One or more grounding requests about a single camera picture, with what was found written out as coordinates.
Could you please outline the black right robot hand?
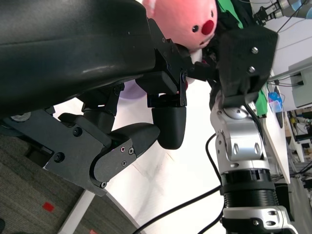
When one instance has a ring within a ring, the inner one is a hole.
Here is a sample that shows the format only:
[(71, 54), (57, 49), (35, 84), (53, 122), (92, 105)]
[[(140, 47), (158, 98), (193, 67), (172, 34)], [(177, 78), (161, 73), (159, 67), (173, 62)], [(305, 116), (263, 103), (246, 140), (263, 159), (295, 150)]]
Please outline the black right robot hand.
[(220, 107), (240, 107), (255, 101), (270, 76), (278, 33), (262, 26), (231, 30), (218, 40), (216, 62), (195, 62), (181, 45), (180, 55), (187, 75), (209, 82), (212, 88), (209, 106), (216, 100)]

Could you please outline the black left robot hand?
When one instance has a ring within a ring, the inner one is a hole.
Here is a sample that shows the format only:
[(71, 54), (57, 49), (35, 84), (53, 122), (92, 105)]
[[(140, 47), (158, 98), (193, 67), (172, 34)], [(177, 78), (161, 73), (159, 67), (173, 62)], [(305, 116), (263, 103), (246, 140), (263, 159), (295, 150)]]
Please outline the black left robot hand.
[(3, 0), (0, 132), (94, 194), (158, 141), (178, 148), (187, 67), (134, 0)]

